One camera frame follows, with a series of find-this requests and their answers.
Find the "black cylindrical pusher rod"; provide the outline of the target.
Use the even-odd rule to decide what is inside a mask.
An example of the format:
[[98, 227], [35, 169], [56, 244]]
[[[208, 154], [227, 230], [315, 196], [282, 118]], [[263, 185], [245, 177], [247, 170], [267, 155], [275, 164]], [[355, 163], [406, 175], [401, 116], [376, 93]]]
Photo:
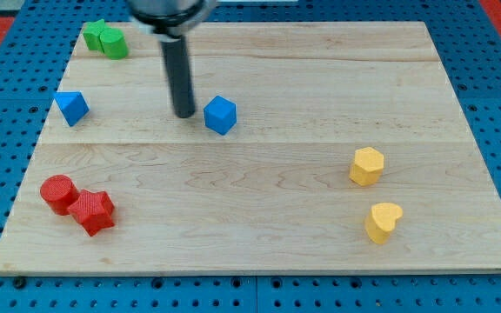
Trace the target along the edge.
[[161, 42], [160, 46], [173, 112], [179, 118], [192, 117], [196, 111], [196, 104], [186, 38], [179, 37], [176, 41]]

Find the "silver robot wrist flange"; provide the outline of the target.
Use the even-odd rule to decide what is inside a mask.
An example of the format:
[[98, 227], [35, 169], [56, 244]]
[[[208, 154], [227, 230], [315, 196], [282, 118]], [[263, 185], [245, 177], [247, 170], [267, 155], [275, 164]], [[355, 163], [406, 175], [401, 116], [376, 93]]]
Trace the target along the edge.
[[147, 35], [178, 40], [204, 22], [217, 0], [126, 0], [131, 21]]

